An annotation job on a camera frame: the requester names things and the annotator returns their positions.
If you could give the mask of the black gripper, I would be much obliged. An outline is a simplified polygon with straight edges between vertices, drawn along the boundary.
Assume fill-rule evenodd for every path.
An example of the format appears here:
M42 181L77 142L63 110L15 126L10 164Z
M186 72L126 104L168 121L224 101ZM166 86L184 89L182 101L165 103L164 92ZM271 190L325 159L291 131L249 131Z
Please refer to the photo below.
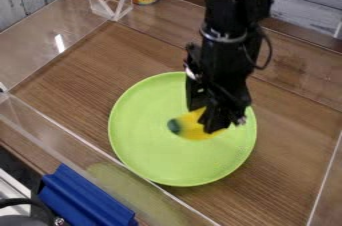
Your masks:
M200 29L201 44L185 46L185 102L189 111L204 109L197 123L206 134L240 125L251 105L246 78L255 69L263 31L248 28L237 36Z

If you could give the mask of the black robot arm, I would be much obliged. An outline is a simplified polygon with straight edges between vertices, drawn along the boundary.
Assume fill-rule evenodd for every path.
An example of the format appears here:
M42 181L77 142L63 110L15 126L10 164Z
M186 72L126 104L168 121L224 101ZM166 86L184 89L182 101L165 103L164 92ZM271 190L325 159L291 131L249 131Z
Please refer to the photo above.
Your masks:
M268 66L257 56L260 47L271 44L260 27L271 4L272 0L204 0L201 43L185 46L184 70L186 109L201 111L197 123L206 134L245 122L246 78Z

